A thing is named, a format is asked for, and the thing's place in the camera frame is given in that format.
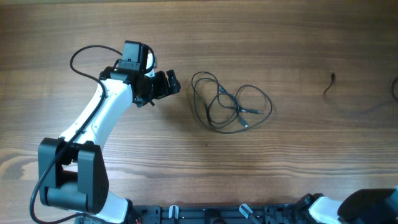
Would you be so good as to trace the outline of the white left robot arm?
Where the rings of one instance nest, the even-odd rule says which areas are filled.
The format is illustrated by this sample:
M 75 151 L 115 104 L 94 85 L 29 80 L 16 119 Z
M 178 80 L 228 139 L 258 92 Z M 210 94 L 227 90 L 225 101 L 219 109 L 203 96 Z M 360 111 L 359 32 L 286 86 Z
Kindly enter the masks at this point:
M 36 223 L 35 200 L 73 212 L 68 221 L 141 223 L 129 199 L 109 190 L 104 145 L 118 119 L 131 105 L 143 107 L 180 91 L 173 70 L 155 71 L 151 47 L 127 40 L 120 58 L 94 78 L 98 84 L 86 108 L 58 138 L 44 138 L 38 148 L 39 180 L 29 212 Z

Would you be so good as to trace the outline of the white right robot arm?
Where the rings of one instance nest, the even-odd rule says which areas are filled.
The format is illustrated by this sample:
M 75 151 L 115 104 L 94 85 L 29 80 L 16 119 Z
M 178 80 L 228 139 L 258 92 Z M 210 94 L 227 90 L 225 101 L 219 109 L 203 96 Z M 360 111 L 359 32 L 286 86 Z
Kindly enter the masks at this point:
M 345 200 L 306 195 L 292 209 L 292 223 L 397 223 L 397 187 L 361 189 Z

